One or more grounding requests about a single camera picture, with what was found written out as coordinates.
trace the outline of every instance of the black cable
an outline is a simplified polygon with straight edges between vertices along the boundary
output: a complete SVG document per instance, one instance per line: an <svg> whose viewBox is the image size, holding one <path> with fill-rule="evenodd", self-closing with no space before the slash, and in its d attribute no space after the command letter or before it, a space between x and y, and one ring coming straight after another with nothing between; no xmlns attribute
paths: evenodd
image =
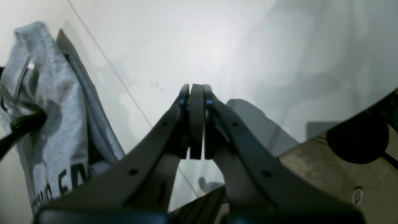
<svg viewBox="0 0 398 224"><path fill-rule="evenodd" d="M44 112L37 112L32 115L21 117L17 119L15 123L11 123L11 133L0 139L0 161L11 150L12 146L25 134L39 129L46 121L46 118Z"/></svg>
<svg viewBox="0 0 398 224"><path fill-rule="evenodd" d="M393 167L398 169L398 161L394 159L394 157L390 156L388 153L384 152L381 157L385 159L387 162L389 162Z"/></svg>
<svg viewBox="0 0 398 224"><path fill-rule="evenodd" d="M329 145L328 144L326 144L326 143L323 143L323 142L321 142L321 141L318 141L318 140L315 140L315 139L313 139L314 141L316 141L316 142L318 142L318 143L321 143L321 144L324 144L324 145L326 145L326 146L328 146L329 147Z"/></svg>
<svg viewBox="0 0 398 224"><path fill-rule="evenodd" d="M0 79L1 79L1 75L3 74L3 70L4 70L4 67L0 67Z"/></svg>

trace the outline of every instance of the gray cloth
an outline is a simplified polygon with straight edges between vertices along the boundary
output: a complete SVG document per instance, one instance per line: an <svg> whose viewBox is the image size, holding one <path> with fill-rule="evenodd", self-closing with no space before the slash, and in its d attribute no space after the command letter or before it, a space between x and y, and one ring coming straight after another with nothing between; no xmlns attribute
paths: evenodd
<svg viewBox="0 0 398 224"><path fill-rule="evenodd" d="M103 171L124 156L84 67L65 56L41 22L15 30L15 43L0 80L0 122L44 111L43 127L16 144L33 213L87 180L89 150Z"/></svg>

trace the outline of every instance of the black screw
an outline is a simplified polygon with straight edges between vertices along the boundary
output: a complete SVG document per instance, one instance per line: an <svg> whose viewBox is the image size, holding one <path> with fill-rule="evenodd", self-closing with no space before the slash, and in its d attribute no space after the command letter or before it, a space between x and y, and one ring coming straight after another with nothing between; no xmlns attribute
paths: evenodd
<svg viewBox="0 0 398 224"><path fill-rule="evenodd" d="M263 176L265 176L265 177L271 177L271 176L272 176L272 173L270 173L270 172L268 172L268 171L263 171L262 174L263 174Z"/></svg>
<svg viewBox="0 0 398 224"><path fill-rule="evenodd" d="M137 170L137 169L132 169L132 170L129 171L129 175L131 175L131 176L134 176L134 175L136 175L137 173L138 173L138 170Z"/></svg>

